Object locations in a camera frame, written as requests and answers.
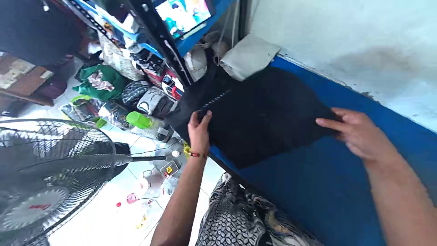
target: hand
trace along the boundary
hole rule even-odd
[[[399,156],[395,146],[366,114],[339,108],[332,108],[332,111],[343,119],[343,123],[322,118],[317,118],[316,123],[339,131],[338,138],[363,161],[384,162]]]
[[[212,112],[208,110],[202,122],[197,120],[197,111],[193,112],[188,123],[188,133],[190,135],[191,152],[197,154],[207,154],[209,152],[208,123],[211,120]]]

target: wall stain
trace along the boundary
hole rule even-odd
[[[376,101],[375,98],[373,98],[372,95],[370,95],[370,91],[365,91],[365,92],[362,92],[362,93],[360,93],[360,94],[363,95],[363,96],[365,96],[365,97],[367,97],[367,98],[369,98],[369,99],[372,99],[373,101],[375,101],[375,102],[377,102],[377,103],[379,103],[379,104],[381,104],[380,102]]]

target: fan grille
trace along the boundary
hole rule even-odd
[[[68,197],[49,215],[0,232],[0,245],[38,245],[84,207],[111,178],[115,146],[84,123],[30,119],[0,122],[0,215],[47,186]]]

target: bracelet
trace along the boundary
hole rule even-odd
[[[207,154],[198,154],[198,153],[193,153],[193,152],[191,152],[191,151],[189,151],[188,153],[189,153],[190,156],[192,156],[192,157],[207,157],[207,156],[209,156],[209,153],[207,153]]]

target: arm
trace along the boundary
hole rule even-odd
[[[207,127],[211,116],[211,111],[208,111],[199,124],[197,112],[191,115],[188,133],[191,151],[194,153],[206,154],[209,152]],[[190,242],[205,164],[206,157],[190,157],[188,159],[177,187],[155,229],[151,246],[188,245]]]
[[[363,160],[387,244],[434,245],[434,206],[408,162],[367,115],[338,108],[333,111],[342,117],[342,123],[320,118],[316,122],[339,131],[339,138]]]

